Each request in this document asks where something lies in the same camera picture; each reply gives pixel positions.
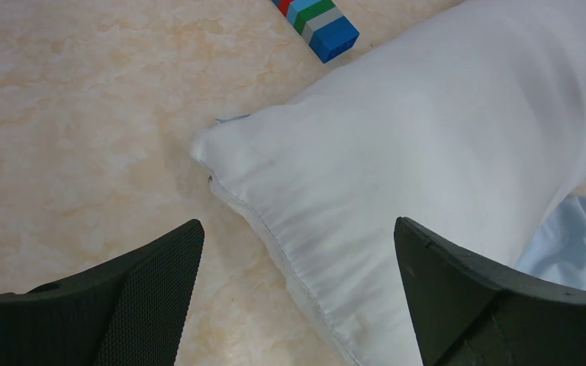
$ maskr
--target light blue cloth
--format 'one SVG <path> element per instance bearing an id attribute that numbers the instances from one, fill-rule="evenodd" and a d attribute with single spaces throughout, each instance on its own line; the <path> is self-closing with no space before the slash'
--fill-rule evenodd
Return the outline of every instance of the light blue cloth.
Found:
<path id="1" fill-rule="evenodd" d="M 538 229 L 515 268 L 586 290 L 586 197 L 567 197 Z"/>

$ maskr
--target green block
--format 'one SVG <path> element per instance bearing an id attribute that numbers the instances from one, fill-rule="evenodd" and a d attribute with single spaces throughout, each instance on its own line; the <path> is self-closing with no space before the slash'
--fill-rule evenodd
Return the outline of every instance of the green block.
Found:
<path id="1" fill-rule="evenodd" d="M 293 28 L 295 28 L 298 34 L 302 35 L 302 32 L 304 31 L 304 26 L 307 24 L 309 20 L 335 7 L 336 5 L 331 0 L 320 0 L 319 2 L 313 4 L 312 6 L 298 13 L 298 17 L 295 19 L 295 24 L 293 25 Z"/>

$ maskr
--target multicolored block tower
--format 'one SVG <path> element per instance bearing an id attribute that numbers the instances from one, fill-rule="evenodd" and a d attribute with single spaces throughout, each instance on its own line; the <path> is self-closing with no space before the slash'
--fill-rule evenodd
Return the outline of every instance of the multicolored block tower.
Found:
<path id="1" fill-rule="evenodd" d="M 272 1 L 323 63 L 352 48 L 360 35 L 331 0 Z"/>

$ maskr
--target red block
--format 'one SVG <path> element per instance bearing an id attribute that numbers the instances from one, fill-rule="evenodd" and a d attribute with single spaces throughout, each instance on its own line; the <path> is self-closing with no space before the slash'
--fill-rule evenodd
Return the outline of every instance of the red block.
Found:
<path id="1" fill-rule="evenodd" d="M 284 16 L 288 13 L 288 6 L 295 0 L 281 0 L 279 3 L 279 10 L 282 12 Z"/>

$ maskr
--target marble surface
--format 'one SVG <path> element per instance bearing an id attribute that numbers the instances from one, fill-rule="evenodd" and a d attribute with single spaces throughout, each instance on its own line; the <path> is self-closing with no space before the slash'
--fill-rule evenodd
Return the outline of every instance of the marble surface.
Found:
<path id="1" fill-rule="evenodd" d="M 458 0 L 335 2 L 362 35 L 323 65 L 270 0 L 0 0 L 0 293 L 198 218 L 176 364 L 342 365 L 188 157 L 215 118 L 285 102 Z"/>

